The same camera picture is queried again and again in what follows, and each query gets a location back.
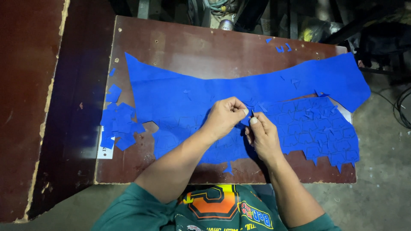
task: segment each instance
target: person's right hand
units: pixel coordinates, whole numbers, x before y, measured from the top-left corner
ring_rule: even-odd
[[[265,163],[284,157],[277,127],[262,112],[255,112],[254,116],[250,119],[251,128],[245,128],[248,143],[254,147],[259,158]]]

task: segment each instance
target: metal can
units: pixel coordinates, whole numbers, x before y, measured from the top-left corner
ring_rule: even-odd
[[[218,26],[218,29],[221,30],[233,30],[234,24],[232,21],[228,19],[223,19],[220,22],[220,25]]]

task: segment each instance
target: brown tabletop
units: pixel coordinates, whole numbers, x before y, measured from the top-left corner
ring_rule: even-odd
[[[265,39],[268,38],[273,37],[117,16],[110,62],[110,70],[116,68],[116,71],[108,78],[107,85],[115,83],[122,88],[118,104],[125,102],[134,106],[124,52],[140,62],[202,79],[233,79],[275,72],[307,60],[320,60],[347,52],[341,46],[278,37],[267,44]],[[278,53],[275,47],[286,47],[285,43],[292,51],[285,49],[284,53]],[[95,183],[132,182],[155,161],[151,134],[157,126],[148,122],[144,127],[146,132],[134,135],[136,144],[125,151],[114,146],[112,159],[97,160]],[[351,164],[343,164],[340,174],[327,157],[318,158],[317,166],[312,160],[306,160],[302,151],[291,152],[286,159],[304,183],[356,182],[356,172]],[[200,164],[190,183],[269,182],[265,177],[265,167],[249,158],[233,161],[231,167],[233,175],[223,173],[227,163]]]

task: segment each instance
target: person's left hand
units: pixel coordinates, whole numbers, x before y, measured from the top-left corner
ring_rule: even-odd
[[[215,142],[226,136],[248,113],[247,107],[236,97],[219,100],[211,108],[200,130]]]

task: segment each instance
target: concrete floor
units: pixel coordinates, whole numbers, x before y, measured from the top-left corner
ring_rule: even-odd
[[[364,75],[372,90],[388,87],[385,76]],[[394,102],[403,88],[382,94]],[[411,112],[411,97],[403,105]],[[411,135],[397,123],[392,110],[386,100],[372,94],[354,113],[361,156],[356,184],[305,184],[342,230],[410,230]],[[0,230],[89,230],[126,187],[93,185],[29,223],[1,224]]]

